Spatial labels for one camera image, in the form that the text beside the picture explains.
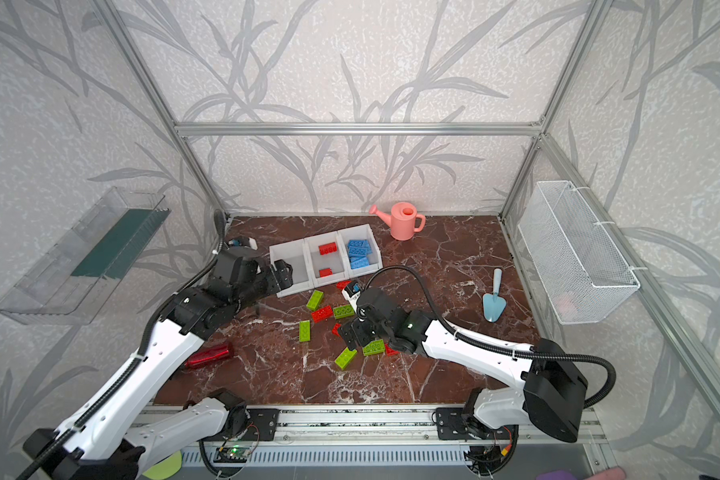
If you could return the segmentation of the red tall brick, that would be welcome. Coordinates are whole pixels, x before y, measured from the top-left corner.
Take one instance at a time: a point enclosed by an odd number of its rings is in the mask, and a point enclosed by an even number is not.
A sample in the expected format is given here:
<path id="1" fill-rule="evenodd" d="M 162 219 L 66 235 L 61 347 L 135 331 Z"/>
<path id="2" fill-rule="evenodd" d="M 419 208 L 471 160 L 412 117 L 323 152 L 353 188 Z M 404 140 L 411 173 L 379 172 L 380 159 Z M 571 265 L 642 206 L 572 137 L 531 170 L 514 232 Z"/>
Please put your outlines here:
<path id="1" fill-rule="evenodd" d="M 321 244 L 318 246 L 318 252 L 321 256 L 337 253 L 338 245 L 335 242 Z"/>

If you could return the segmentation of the blue brick bottom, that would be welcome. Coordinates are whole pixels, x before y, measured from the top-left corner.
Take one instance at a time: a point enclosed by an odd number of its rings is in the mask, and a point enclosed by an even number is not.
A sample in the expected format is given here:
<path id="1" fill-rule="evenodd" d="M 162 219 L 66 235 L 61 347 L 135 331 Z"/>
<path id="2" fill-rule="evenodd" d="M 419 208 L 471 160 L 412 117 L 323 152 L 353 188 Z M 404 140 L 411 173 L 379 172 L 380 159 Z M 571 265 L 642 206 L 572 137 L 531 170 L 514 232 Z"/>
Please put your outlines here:
<path id="1" fill-rule="evenodd" d="M 370 266 L 370 261 L 367 256 L 352 256 L 349 258 L 350 268 L 352 270 L 362 269 Z"/>

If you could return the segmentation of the blue brick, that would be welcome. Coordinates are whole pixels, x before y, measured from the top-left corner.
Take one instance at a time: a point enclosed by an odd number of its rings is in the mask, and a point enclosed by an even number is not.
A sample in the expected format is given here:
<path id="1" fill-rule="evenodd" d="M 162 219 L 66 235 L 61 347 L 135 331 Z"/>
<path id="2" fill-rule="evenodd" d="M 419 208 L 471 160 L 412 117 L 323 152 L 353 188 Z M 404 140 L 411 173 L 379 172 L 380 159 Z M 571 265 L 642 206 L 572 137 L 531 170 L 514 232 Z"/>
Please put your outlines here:
<path id="1" fill-rule="evenodd" d="M 352 270 L 362 269 L 370 266 L 370 261 L 367 256 L 352 256 L 349 258 L 350 268 Z"/>
<path id="2" fill-rule="evenodd" d="M 350 240 L 348 242 L 348 247 L 369 250 L 370 243 L 367 240 Z"/>
<path id="3" fill-rule="evenodd" d="M 370 254 L 369 250 L 365 249 L 356 249 L 356 248 L 349 248 L 348 249 L 348 256 L 350 258 L 362 258 L 367 257 Z"/>

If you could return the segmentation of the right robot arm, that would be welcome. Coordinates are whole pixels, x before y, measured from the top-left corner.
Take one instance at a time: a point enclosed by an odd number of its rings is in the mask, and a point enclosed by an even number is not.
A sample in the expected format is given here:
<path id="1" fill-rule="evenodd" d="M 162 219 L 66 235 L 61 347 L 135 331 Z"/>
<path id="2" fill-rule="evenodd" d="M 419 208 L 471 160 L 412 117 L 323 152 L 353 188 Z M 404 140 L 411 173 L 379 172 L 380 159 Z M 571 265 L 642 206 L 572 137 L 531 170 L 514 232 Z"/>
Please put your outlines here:
<path id="1" fill-rule="evenodd" d="M 394 351 L 456 363 L 502 383 L 498 390 L 477 389 L 466 401 L 462 420 L 474 436 L 532 425 L 574 443 L 584 410 L 606 398 L 616 383 L 609 361 L 568 354 L 551 340 L 531 345 L 479 334 L 433 312 L 408 311 L 382 290 L 355 281 L 342 295 L 355 312 L 339 329 L 349 349 L 382 340 Z"/>

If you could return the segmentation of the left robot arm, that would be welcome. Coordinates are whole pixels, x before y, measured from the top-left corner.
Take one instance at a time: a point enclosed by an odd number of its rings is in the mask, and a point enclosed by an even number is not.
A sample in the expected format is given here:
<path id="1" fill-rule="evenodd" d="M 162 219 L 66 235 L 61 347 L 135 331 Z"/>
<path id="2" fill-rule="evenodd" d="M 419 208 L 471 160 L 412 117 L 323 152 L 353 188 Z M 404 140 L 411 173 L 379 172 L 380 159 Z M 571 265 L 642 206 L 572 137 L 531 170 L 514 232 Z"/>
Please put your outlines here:
<path id="1" fill-rule="evenodd" d="M 216 435 L 236 437 L 250 423 L 245 401 L 219 389 L 171 417 L 136 428 L 134 420 L 194 353 L 244 309 L 290 288 L 293 268 L 268 262 L 255 242 L 222 245 L 202 271 L 151 315 L 138 349 L 77 412 L 25 441 L 30 464 L 19 473 L 52 479 L 136 479 L 183 447 Z"/>

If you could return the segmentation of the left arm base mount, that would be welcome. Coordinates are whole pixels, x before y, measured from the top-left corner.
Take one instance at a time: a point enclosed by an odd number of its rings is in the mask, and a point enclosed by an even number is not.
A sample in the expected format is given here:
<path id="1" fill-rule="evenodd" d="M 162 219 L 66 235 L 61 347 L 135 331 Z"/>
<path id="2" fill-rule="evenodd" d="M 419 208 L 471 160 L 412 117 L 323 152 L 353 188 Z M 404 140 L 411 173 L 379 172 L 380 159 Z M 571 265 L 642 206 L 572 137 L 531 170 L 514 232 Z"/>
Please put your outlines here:
<path id="1" fill-rule="evenodd" d="M 215 440 L 270 442 L 275 438 L 280 410 L 277 408 L 232 411 Z"/>

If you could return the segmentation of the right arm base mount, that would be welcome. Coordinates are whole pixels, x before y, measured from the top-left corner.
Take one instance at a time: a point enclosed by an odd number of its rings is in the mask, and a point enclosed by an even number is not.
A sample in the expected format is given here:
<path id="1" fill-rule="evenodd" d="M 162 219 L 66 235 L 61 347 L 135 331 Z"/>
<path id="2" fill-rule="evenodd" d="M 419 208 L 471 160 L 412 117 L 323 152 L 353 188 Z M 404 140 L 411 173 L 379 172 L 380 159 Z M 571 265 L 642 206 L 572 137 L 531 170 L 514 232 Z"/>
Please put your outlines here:
<path id="1" fill-rule="evenodd" d="M 518 433 L 516 426 L 491 429 L 461 408 L 439 407 L 432 415 L 439 440 L 491 440 L 511 442 Z"/>

